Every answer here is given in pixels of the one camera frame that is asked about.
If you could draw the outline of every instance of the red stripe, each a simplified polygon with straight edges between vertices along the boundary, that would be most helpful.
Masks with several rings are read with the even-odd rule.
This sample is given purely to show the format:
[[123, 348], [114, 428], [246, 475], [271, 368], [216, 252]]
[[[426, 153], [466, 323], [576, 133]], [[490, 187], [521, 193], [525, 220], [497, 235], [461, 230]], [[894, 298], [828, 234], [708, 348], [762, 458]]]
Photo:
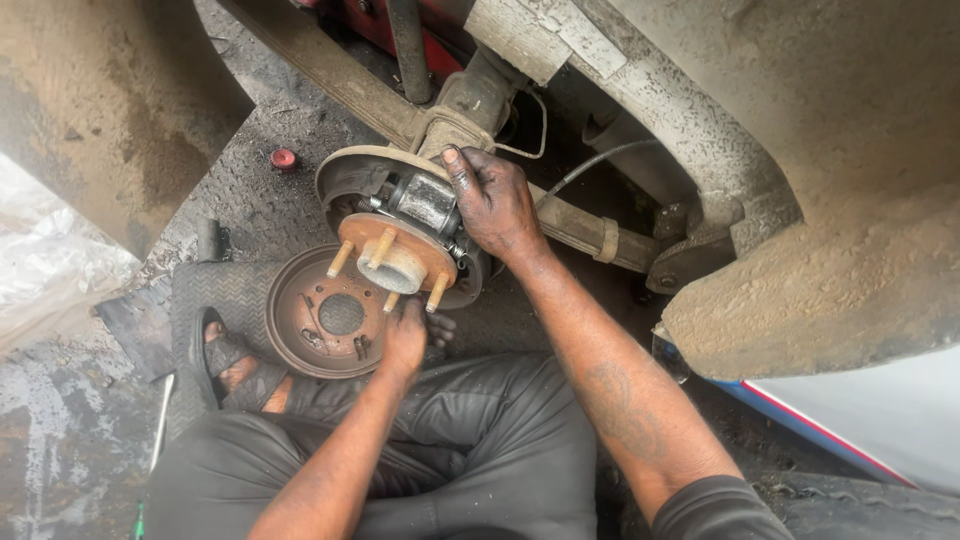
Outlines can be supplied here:
[[887, 467], [887, 466], [884, 465], [883, 463], [880, 463], [880, 462], [877, 461], [876, 459], [874, 459], [874, 458], [870, 457], [869, 455], [865, 454], [863, 451], [861, 451], [860, 449], [856, 448], [853, 444], [851, 444], [851, 443], [849, 443], [848, 441], [840, 438], [838, 435], [830, 432], [829, 430], [826, 430], [823, 426], [820, 426], [820, 425], [817, 424], [816, 422], [813, 422], [813, 421], [810, 420], [809, 418], [806, 418], [806, 417], [803, 416], [800, 412], [798, 412], [798, 411], [790, 408], [790, 407], [787, 406], [786, 404], [781, 403], [779, 400], [777, 400], [777, 399], [773, 398], [772, 396], [764, 393], [764, 392], [763, 392], [762, 390], [760, 390], [759, 388], [756, 388], [755, 386], [749, 384], [749, 383], [746, 382], [745, 380], [742, 380], [742, 381], [740, 382], [740, 385], [743, 386], [744, 388], [750, 390], [751, 392], [757, 394], [761, 399], [763, 399], [765, 402], [769, 403], [770, 405], [773, 405], [773, 406], [775, 406], [776, 408], [782, 410], [783, 412], [789, 414], [790, 416], [793, 416], [793, 417], [796, 418], [797, 420], [800, 420], [800, 421], [803, 422], [805, 425], [807, 425], [809, 428], [811, 428], [811, 429], [813, 429], [813, 430], [816, 430], [817, 432], [821, 433], [824, 437], [830, 439], [831, 441], [835, 442], [836, 444], [838, 444], [838, 445], [842, 446], [843, 448], [847, 449], [847, 450], [848, 450], [849, 452], [851, 452], [852, 454], [857, 455], [858, 457], [860, 457], [860, 458], [863, 459], [864, 461], [867, 461], [867, 462], [870, 463], [871, 465], [877, 467], [877, 469], [879, 469], [879, 470], [883, 471], [884, 473], [890, 475], [891, 477], [899, 480], [901, 483], [903, 483], [903, 485], [905, 485], [905, 486], [907, 486], [907, 487], [912, 487], [912, 488], [914, 488], [914, 489], [919, 489], [919, 488], [917, 487], [917, 484], [915, 484], [915, 483], [913, 483], [912, 481], [904, 478], [902, 475], [894, 472], [894, 470], [891, 469], [890, 467]]

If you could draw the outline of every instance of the wet concrete ground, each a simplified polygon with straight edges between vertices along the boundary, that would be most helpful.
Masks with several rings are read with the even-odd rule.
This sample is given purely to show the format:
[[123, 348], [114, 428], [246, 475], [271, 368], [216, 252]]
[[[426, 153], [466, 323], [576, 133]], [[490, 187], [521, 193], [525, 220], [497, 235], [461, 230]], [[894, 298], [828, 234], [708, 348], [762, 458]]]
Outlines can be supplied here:
[[[345, 146], [385, 144], [213, 0], [197, 5], [214, 44], [257, 108], [167, 227], [140, 285], [195, 258], [194, 224], [201, 216], [230, 228], [235, 260], [286, 260], [333, 240], [314, 191], [316, 167]], [[279, 146], [297, 153], [298, 172], [281, 175], [270, 166], [267, 156]], [[648, 346], [659, 308], [634, 301], [630, 291], [639, 276], [555, 247], [601, 304]], [[451, 356], [549, 347], [509, 272], [453, 316], [460, 329]], [[776, 427], [740, 414], [710, 385], [694, 381], [688, 387], [746, 468], [836, 469], [803, 445], [771, 435]], [[86, 332], [8, 355], [0, 363], [0, 390], [0, 513], [6, 518], [0, 538], [126, 538], [147, 476], [160, 384], [146, 384], [94, 318]], [[625, 487], [614, 469], [601, 468], [600, 479], [605, 497], [622, 499]]]

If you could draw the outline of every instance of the plastic bag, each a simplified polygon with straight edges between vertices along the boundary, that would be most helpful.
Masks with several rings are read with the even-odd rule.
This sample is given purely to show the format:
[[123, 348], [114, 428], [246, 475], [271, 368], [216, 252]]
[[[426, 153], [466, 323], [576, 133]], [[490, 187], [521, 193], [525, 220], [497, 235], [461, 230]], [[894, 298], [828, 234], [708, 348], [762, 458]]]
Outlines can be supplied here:
[[0, 153], [0, 353], [75, 328], [139, 267]]

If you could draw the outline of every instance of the sandal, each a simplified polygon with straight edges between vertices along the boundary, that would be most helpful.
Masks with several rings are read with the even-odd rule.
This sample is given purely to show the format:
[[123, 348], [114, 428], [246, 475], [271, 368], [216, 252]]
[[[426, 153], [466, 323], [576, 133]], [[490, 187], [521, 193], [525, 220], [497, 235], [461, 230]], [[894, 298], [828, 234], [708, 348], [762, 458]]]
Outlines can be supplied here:
[[190, 348], [187, 353], [193, 377], [197, 381], [197, 386], [200, 387], [206, 409], [208, 411], [220, 408], [262, 409], [286, 376], [286, 368], [258, 360], [253, 373], [241, 380], [232, 392], [226, 396], [222, 395], [223, 392], [219, 392], [221, 395], [218, 396], [218, 391], [213, 384], [217, 376], [241, 358], [255, 355], [227, 332], [204, 343], [204, 329], [214, 322], [224, 324], [220, 313], [213, 307], [201, 307], [197, 313], [193, 333], [190, 335]]

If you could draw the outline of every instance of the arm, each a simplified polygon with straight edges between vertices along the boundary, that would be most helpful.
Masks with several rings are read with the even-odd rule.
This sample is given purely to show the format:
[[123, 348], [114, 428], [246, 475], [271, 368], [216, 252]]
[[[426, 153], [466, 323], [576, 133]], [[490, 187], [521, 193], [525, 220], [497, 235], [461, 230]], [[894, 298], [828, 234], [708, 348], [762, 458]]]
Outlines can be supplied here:
[[384, 332], [380, 367], [340, 426], [260, 514], [249, 539], [353, 534], [380, 450], [423, 359], [423, 300], [410, 298], [402, 318], [395, 310]]
[[443, 160], [470, 236], [522, 283], [647, 521], [698, 479], [742, 478], [683, 390], [550, 251], [523, 171], [472, 148]]

